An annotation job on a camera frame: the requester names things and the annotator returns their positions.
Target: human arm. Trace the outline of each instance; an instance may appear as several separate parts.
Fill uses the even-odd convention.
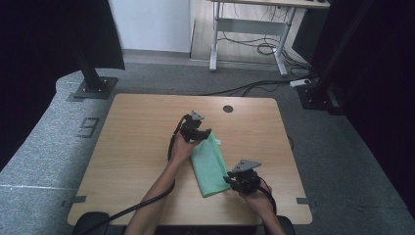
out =
[[[167,165],[159,178],[144,196],[142,202],[152,199],[170,188],[179,168],[191,155],[193,148],[199,143],[200,142],[187,143],[180,133],[176,134],[171,150],[171,159],[167,162]],[[154,234],[161,219],[166,200],[167,196],[135,211],[124,234]]]
[[[271,187],[268,187],[262,179],[259,186],[271,193]],[[251,210],[261,218],[270,235],[285,235],[272,204],[264,193],[257,190],[250,195],[243,193],[239,193],[239,195],[247,202]]]

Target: wooden table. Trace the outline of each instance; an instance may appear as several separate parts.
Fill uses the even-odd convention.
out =
[[[232,106],[225,113],[224,106]],[[294,224],[312,220],[296,162],[273,99],[119,94],[115,97],[98,139],[68,221],[76,224],[86,212],[113,215],[141,201],[167,161],[171,133],[177,122],[194,110],[212,128],[229,170],[239,160],[261,162],[255,169],[273,188],[278,214]],[[113,222],[125,225],[132,213]],[[235,191],[203,198],[190,161],[176,177],[161,225],[241,225],[260,220]]]
[[[282,51],[287,40],[288,33],[296,13],[297,8],[317,8],[327,9],[330,4],[327,0],[324,3],[306,0],[210,0],[215,2],[214,23],[213,23],[213,42],[210,48],[210,64],[209,70],[216,71],[217,61],[217,33],[219,31],[227,32],[241,32],[251,34],[266,34],[276,35],[280,38],[280,43],[274,50],[274,57],[277,62],[278,69],[282,76],[287,76],[287,70],[282,58]],[[248,21],[240,19],[226,19],[219,16],[220,4],[224,3],[238,3],[238,4],[252,4],[252,5],[266,5],[266,6],[281,6],[288,7],[287,19],[283,23],[265,22],[265,21]]]

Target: human hand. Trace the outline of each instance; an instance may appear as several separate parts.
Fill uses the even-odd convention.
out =
[[[260,187],[265,189],[270,194],[272,193],[272,188],[269,187],[262,179],[260,179]],[[271,214],[275,214],[272,204],[269,201],[268,197],[259,190],[256,192],[251,193],[250,195],[246,195],[243,193],[239,193],[239,196],[247,202],[248,206],[250,206],[251,210],[256,212],[259,217],[264,218]]]
[[[188,143],[184,140],[180,131],[174,137],[174,144],[171,150],[171,162],[182,164],[192,154],[193,149],[202,141]]]

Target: table hole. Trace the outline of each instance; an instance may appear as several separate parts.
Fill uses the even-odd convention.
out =
[[[232,112],[233,112],[233,107],[232,107],[232,106],[224,106],[224,107],[223,107],[223,111],[224,111],[225,113],[230,114],[230,113],[232,113]]]

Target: desk leg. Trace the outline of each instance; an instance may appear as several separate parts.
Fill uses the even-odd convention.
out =
[[[213,43],[210,48],[210,71],[216,71],[216,60],[217,60],[217,25],[219,24],[219,9],[220,2],[216,2],[216,11],[213,22]]]
[[[290,8],[289,16],[288,16],[288,19],[286,21],[286,25],[284,27],[283,34],[280,37],[280,45],[278,46],[277,51],[274,53],[274,57],[275,57],[275,60],[277,61],[278,69],[280,70],[280,73],[281,73],[282,76],[287,76],[288,73],[287,73],[287,70],[285,68],[284,59],[282,58],[281,53],[283,51],[284,44],[287,40],[287,36],[288,36],[289,31],[290,31],[291,24],[293,22],[294,14],[296,13],[296,9],[297,8],[295,8],[295,7]]]

